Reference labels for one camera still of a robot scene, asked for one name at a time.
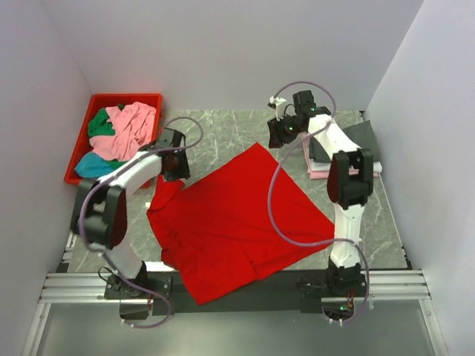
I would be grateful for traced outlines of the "red t-shirt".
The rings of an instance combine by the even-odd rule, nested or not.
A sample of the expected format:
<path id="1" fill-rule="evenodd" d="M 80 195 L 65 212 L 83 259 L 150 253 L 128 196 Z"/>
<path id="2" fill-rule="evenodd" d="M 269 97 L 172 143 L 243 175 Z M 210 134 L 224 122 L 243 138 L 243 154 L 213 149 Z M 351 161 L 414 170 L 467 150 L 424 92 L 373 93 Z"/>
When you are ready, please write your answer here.
<path id="1" fill-rule="evenodd" d="M 333 223 L 254 144 L 192 185 L 157 180 L 147 217 L 197 304 L 325 248 Z"/>

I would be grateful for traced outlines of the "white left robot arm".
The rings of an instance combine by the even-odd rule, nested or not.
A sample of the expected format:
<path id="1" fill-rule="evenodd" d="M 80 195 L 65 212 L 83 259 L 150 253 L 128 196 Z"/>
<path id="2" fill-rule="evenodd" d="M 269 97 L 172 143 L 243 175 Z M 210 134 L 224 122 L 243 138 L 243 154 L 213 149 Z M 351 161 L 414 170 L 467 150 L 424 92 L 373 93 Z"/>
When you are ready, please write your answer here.
<path id="1" fill-rule="evenodd" d="M 160 175 L 171 181 L 191 174 L 186 135 L 165 128 L 158 139 L 142 146 L 135 156 L 115 171 L 96 179 L 83 179 L 76 192 L 71 215 L 71 231 L 86 249 L 98 254 L 111 270 L 106 280 L 110 291 L 129 298 L 165 296 L 153 290 L 145 262 L 126 240 L 127 199 L 142 185 Z"/>

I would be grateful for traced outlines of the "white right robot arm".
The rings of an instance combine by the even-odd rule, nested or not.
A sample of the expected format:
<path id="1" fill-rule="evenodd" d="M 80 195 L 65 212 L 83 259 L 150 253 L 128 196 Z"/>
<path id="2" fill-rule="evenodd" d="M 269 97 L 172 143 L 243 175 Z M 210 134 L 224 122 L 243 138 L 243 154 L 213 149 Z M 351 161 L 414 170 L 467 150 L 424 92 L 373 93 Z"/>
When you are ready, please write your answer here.
<path id="1" fill-rule="evenodd" d="M 373 193 L 373 155 L 352 141 L 335 122 L 334 111 L 316 105 L 312 92 L 293 95 L 294 113 L 287 101 L 271 96 L 268 106 L 275 118 L 267 122 L 269 147 L 280 148 L 299 134 L 316 139 L 331 158 L 327 195 L 335 211 L 334 237 L 325 281 L 320 295 L 350 297 L 365 293 L 367 280 L 361 273 L 367 261 L 360 249 L 361 220 Z"/>

